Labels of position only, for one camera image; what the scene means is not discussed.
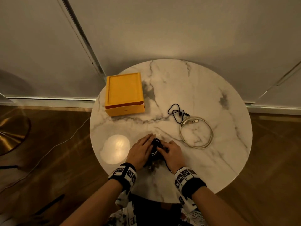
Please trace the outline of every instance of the hardwood floor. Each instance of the hardwood floor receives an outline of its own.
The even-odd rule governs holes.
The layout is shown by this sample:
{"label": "hardwood floor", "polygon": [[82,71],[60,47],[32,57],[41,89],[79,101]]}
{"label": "hardwood floor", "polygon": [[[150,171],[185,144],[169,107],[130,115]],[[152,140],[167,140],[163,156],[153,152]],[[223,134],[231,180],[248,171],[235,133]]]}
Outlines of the hardwood floor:
{"label": "hardwood floor", "polygon": [[[30,118],[32,129],[18,148],[0,156],[0,166],[21,167],[0,170],[0,192],[27,175],[53,146],[69,139],[91,110],[0,106],[0,119],[21,113]],[[250,116],[250,157],[238,177],[218,195],[252,225],[301,225],[301,117]],[[92,150],[88,120],[26,179],[0,193],[0,214],[23,225],[59,225],[106,180]]]}

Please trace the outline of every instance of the yellow box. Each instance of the yellow box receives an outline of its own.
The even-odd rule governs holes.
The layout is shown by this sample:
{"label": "yellow box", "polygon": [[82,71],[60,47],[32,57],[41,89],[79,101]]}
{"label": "yellow box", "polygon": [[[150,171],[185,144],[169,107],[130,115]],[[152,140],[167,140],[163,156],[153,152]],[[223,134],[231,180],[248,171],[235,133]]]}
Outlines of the yellow box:
{"label": "yellow box", "polygon": [[105,111],[110,117],[145,111],[140,73],[107,77]]}

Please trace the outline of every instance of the round marble table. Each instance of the round marble table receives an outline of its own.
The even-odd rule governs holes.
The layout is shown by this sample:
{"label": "round marble table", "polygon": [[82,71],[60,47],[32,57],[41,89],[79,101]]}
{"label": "round marble table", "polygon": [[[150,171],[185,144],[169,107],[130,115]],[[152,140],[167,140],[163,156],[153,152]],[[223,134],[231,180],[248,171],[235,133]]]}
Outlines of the round marble table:
{"label": "round marble table", "polygon": [[[145,112],[109,117],[104,111],[106,89],[92,109],[90,136],[95,155],[110,174],[126,159],[130,146],[148,133],[181,146],[187,166],[218,192],[243,169],[252,144],[252,125],[247,108],[235,89],[215,72],[182,60],[153,60],[134,65],[120,74],[141,73]],[[214,132],[206,149],[187,146],[169,107],[178,103],[191,116],[205,119]],[[189,143],[205,142],[209,129],[202,122],[183,127]],[[164,163],[153,172],[137,173],[132,192],[153,201],[179,203],[174,176]]]}

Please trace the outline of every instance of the gold lamp base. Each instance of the gold lamp base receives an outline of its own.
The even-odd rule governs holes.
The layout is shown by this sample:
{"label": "gold lamp base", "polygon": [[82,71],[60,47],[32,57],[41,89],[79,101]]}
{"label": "gold lamp base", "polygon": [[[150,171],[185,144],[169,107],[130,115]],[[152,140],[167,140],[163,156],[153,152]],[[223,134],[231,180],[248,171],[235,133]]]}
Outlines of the gold lamp base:
{"label": "gold lamp base", "polygon": [[13,116],[0,121],[0,156],[19,146],[30,131],[30,120],[25,116]]}

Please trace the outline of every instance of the wristband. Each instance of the wristband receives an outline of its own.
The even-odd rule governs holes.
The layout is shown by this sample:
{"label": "wristband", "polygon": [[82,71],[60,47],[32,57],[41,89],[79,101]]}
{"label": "wristband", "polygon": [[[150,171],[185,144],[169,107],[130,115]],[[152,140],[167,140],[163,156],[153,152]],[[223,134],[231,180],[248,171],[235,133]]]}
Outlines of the wristband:
{"label": "wristband", "polygon": [[194,170],[188,167],[182,167],[175,174],[175,186],[186,199],[191,199],[191,196],[200,187],[207,185]]}
{"label": "wristband", "polygon": [[110,179],[120,182],[122,191],[130,190],[137,179],[136,169],[131,163],[125,162],[109,175],[108,180]]}

